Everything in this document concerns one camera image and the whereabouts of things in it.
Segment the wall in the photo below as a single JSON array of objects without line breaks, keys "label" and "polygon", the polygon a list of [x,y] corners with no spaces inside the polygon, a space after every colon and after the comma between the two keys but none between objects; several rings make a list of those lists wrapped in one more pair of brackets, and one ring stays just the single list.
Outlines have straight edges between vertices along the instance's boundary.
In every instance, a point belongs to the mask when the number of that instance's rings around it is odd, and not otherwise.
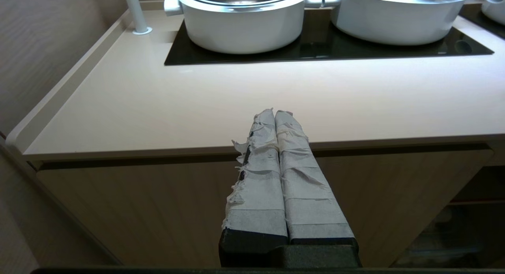
[{"label": "wall", "polygon": [[[125,0],[0,0],[2,146],[5,135],[125,10]],[[34,170],[11,156],[0,151],[0,272],[112,264],[33,184]]]}]

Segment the beige countertop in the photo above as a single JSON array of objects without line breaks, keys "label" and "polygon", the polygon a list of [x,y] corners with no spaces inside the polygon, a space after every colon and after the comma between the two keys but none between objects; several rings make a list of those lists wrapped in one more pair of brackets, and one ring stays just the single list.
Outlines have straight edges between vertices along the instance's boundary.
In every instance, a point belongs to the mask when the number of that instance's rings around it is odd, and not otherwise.
[{"label": "beige countertop", "polygon": [[32,160],[227,153],[271,107],[315,148],[505,135],[505,40],[461,17],[494,55],[165,67],[182,16],[144,13],[152,33],[130,25],[40,133],[20,136],[44,105],[8,144]]}]

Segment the wooden cabinet door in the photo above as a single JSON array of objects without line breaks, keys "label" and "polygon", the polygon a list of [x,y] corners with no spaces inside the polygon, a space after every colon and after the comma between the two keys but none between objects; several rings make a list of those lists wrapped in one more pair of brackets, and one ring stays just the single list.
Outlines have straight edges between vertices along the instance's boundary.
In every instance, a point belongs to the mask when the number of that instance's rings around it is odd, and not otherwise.
[{"label": "wooden cabinet door", "polygon": [[237,162],[42,170],[37,176],[125,265],[220,267]]},{"label": "wooden cabinet door", "polygon": [[390,266],[493,154],[486,147],[432,150],[317,159],[364,267]]}]

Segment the induction cooktop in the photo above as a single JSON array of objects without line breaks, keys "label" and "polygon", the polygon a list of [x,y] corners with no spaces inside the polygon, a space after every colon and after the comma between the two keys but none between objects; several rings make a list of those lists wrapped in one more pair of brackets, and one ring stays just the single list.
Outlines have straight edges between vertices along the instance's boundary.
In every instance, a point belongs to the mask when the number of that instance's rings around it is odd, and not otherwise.
[{"label": "induction cooktop", "polygon": [[485,16],[480,8],[481,4],[465,4],[460,11],[460,15],[485,30],[505,39],[505,25],[501,25]]},{"label": "induction cooktop", "polygon": [[294,42],[281,49],[258,54],[235,55],[203,49],[189,39],[183,22],[166,57],[165,65],[468,56],[492,53],[494,52],[456,28],[452,28],[442,40],[420,46],[392,46],[364,41],[337,29],[330,21],[330,10],[320,9],[305,11],[301,36]]}]

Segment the white pot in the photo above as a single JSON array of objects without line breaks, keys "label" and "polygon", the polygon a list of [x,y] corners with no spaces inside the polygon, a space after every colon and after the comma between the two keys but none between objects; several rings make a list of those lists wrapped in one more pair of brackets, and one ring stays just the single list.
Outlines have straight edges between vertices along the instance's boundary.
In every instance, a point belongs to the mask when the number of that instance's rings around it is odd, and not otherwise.
[{"label": "white pot", "polygon": [[505,25],[505,0],[485,0],[482,13],[490,19]]},{"label": "white pot", "polygon": [[332,22],[360,39],[421,45],[449,33],[465,0],[341,0]]},{"label": "white pot", "polygon": [[293,42],[301,33],[304,7],[335,6],[338,0],[267,0],[249,4],[165,0],[166,15],[184,13],[189,38],[220,53],[253,54]]}]

